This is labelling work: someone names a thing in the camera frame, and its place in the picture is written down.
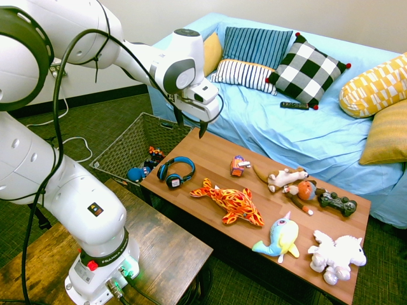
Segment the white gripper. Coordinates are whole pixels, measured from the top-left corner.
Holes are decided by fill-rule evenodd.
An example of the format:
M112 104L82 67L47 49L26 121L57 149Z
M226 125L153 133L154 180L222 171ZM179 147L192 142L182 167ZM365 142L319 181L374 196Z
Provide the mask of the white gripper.
M182 111L201 120L199 138L207 131L208 122L214 120L219 114L218 88L211 82L202 82L185 88L180 94L175 95L173 107L177 124L184 126Z

